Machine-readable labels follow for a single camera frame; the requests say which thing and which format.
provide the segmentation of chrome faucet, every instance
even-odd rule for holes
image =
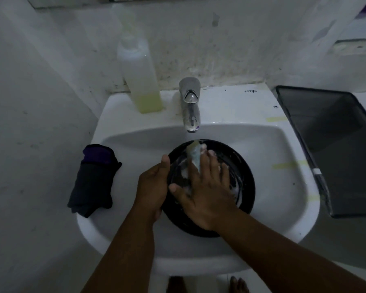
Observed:
[[[199,94],[200,82],[195,77],[186,77],[179,82],[183,124],[187,132],[194,133],[200,126]]]

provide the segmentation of white ceramic sink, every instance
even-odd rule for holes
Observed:
[[[299,242],[314,225],[319,196],[298,140],[266,85],[203,89],[202,124],[197,133],[183,127],[179,94],[162,92],[165,110],[140,114],[126,94],[108,100],[93,142],[112,148],[122,168],[111,191],[113,207],[89,218],[78,216],[84,237],[104,253],[130,210],[141,172],[180,144],[193,139],[223,142],[245,159],[254,176],[256,198],[251,215]],[[246,264],[221,238],[189,235],[165,214],[154,225],[154,271],[169,275],[227,273]]]

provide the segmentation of yellow tape mark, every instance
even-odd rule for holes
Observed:
[[[280,117],[267,117],[267,122],[278,122],[278,121],[287,121],[286,116],[280,116]]]
[[[308,162],[307,160],[298,160],[298,161],[292,161],[292,162],[285,162],[285,163],[278,163],[273,164],[273,169],[288,169],[293,167],[298,167],[298,165],[307,166]]]
[[[307,196],[307,201],[308,202],[319,202],[320,201],[320,195],[308,195]]]

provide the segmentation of faucet handle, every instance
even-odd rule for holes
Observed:
[[[200,82],[195,77],[185,77],[179,82],[179,92],[182,100],[189,104],[199,101]]]

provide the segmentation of yellow liquid soap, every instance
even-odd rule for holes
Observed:
[[[150,93],[133,97],[138,110],[144,113],[158,112],[163,109],[160,93]]]

